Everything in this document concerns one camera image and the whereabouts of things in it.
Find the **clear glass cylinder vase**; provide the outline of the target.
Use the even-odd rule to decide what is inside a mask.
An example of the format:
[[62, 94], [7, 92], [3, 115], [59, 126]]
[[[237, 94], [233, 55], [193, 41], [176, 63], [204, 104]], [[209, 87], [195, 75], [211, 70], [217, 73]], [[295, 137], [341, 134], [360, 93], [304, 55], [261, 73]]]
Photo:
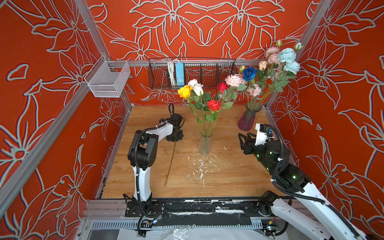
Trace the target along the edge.
[[210, 129], [205, 129], [200, 133], [199, 152], [202, 155], [211, 153], [213, 132]]

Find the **dark blue rose stem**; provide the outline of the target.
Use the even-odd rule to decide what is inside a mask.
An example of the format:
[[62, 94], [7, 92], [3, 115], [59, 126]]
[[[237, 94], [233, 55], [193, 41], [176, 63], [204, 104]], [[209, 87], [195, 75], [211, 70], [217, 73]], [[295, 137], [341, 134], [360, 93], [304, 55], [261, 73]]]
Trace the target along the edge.
[[244, 69], [243, 71], [243, 78], [246, 80], [247, 87], [251, 84], [257, 84], [256, 82], [256, 76], [257, 76], [258, 69], [248, 67]]

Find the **bright red rose stem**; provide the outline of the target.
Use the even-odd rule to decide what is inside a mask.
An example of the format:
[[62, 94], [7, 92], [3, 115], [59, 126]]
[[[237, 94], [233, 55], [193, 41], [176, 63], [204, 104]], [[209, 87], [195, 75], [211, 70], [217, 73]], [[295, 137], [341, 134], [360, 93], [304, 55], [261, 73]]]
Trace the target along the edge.
[[222, 109], [222, 104], [216, 100], [210, 100], [207, 102], [209, 113], [204, 114], [204, 120], [206, 122], [205, 137], [211, 137], [213, 135], [214, 127], [218, 119], [219, 113]]

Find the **large pink peony stem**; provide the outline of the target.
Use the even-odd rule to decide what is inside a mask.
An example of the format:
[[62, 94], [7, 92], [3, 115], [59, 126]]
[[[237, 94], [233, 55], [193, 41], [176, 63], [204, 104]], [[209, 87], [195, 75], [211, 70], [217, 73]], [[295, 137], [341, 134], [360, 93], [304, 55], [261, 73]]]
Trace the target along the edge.
[[238, 94], [247, 88], [242, 73], [228, 75], [225, 78], [225, 84], [227, 89], [223, 91], [223, 96], [226, 102], [236, 101]]

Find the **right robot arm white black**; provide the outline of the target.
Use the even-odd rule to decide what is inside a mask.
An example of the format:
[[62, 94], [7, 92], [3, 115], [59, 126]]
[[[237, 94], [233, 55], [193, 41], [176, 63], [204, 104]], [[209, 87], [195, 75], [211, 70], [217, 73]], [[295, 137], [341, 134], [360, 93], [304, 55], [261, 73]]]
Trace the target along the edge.
[[273, 186], [302, 203], [316, 218], [310, 219], [277, 194], [267, 191], [258, 201], [259, 209], [292, 225], [311, 240], [375, 240], [345, 218], [319, 191], [311, 179], [290, 163], [291, 152], [280, 133], [271, 125], [256, 124], [257, 133], [238, 134], [241, 150], [253, 155], [268, 171]]

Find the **cream rose flower stem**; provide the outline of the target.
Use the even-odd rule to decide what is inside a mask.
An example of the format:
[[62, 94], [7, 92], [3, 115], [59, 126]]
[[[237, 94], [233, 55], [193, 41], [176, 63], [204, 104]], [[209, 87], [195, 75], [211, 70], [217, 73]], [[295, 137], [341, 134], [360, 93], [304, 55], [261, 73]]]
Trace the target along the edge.
[[266, 87], [266, 82], [267, 82], [267, 79], [269, 76], [269, 71], [270, 71], [270, 68], [269, 68], [268, 62], [267, 61], [261, 61], [259, 63], [259, 71], [258, 71], [259, 82], [258, 82], [258, 85], [261, 87], [262, 90]]

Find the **white rose stem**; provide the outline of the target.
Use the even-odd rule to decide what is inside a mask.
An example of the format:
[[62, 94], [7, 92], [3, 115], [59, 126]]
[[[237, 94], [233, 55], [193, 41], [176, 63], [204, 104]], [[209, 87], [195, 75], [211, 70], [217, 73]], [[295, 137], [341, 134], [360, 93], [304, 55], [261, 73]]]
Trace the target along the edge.
[[213, 135], [213, 111], [209, 108], [208, 102], [212, 100], [211, 93], [204, 92], [203, 85], [196, 79], [188, 82], [190, 96], [187, 97], [189, 107], [194, 114], [201, 134], [204, 137]]

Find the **purple glass fluted vase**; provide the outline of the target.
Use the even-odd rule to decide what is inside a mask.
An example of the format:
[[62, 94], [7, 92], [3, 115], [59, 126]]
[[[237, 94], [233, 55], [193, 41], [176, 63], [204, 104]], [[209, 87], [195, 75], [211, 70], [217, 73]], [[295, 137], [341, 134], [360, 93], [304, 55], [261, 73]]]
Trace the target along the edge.
[[262, 110], [262, 106], [256, 109], [251, 109], [249, 104], [246, 104], [246, 110], [238, 121], [238, 128], [242, 131], [248, 132], [254, 127], [255, 117], [258, 112]]

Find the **pink peony flower stem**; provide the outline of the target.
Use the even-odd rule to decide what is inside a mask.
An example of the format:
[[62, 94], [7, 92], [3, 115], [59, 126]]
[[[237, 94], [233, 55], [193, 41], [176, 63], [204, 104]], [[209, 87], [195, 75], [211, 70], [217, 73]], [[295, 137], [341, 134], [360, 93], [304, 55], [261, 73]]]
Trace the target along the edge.
[[257, 84], [251, 84], [246, 88], [245, 93], [248, 99], [248, 108], [250, 110], [256, 110], [258, 106], [258, 98], [262, 93], [262, 89]]

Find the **light blue peony stem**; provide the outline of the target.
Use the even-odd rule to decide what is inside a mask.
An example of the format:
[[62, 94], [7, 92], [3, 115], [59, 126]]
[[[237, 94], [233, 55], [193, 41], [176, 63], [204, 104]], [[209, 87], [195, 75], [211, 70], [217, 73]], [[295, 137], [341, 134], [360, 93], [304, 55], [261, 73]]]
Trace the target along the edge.
[[[260, 103], [263, 104], [267, 101], [268, 97], [272, 93], [283, 92], [285, 86], [287, 86], [291, 80], [294, 80], [301, 68], [301, 65], [296, 61], [297, 51], [302, 48], [302, 44], [297, 42], [293, 48], [282, 48], [278, 53], [278, 59], [282, 63], [282, 71], [279, 76], [272, 82], [271, 79], [267, 79], [266, 87], [263, 89], [263, 94]], [[275, 71], [269, 71], [269, 76], [272, 76]]]

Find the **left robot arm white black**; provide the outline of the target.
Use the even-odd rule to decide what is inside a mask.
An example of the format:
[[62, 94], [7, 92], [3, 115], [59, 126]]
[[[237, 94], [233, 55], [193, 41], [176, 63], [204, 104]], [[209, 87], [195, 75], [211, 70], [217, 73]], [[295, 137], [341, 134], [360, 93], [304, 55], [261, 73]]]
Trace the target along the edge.
[[174, 143], [184, 137], [182, 131], [184, 118], [175, 113], [173, 104], [169, 104], [168, 109], [169, 118], [161, 119], [155, 127], [135, 132], [128, 152], [128, 160], [135, 175], [135, 193], [132, 201], [142, 215], [152, 219], [160, 215], [157, 207], [152, 204], [150, 187], [151, 168], [157, 158], [159, 142], [165, 139]]

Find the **orange yellow rose stem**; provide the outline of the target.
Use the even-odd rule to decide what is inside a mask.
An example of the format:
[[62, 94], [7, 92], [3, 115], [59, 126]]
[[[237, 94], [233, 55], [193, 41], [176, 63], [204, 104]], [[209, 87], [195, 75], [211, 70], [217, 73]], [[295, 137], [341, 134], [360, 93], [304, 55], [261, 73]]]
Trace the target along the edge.
[[194, 114], [200, 131], [202, 132], [205, 130], [206, 122], [204, 120], [205, 103], [203, 101], [203, 85], [197, 84], [193, 87], [185, 85], [178, 90], [178, 94], [183, 99], [183, 102], [188, 104], [190, 110]]

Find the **small pink rose stem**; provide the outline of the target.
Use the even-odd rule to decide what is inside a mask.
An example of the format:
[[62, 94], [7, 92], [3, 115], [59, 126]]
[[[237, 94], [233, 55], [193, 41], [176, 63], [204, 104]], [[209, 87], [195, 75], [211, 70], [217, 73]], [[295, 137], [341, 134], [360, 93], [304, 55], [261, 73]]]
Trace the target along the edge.
[[173, 160], [174, 160], [174, 156], [175, 156], [175, 152], [176, 152], [176, 145], [177, 145], [177, 142], [174, 143], [173, 153], [172, 153], [172, 157], [171, 157], [171, 161], [170, 161], [170, 165], [169, 165], [169, 169], [168, 169], [168, 173], [167, 173], [167, 177], [166, 177], [166, 181], [165, 181], [164, 186], [167, 185], [168, 180], [169, 180], [169, 176], [171, 174], [171, 168], [172, 168], [172, 164], [173, 164]]

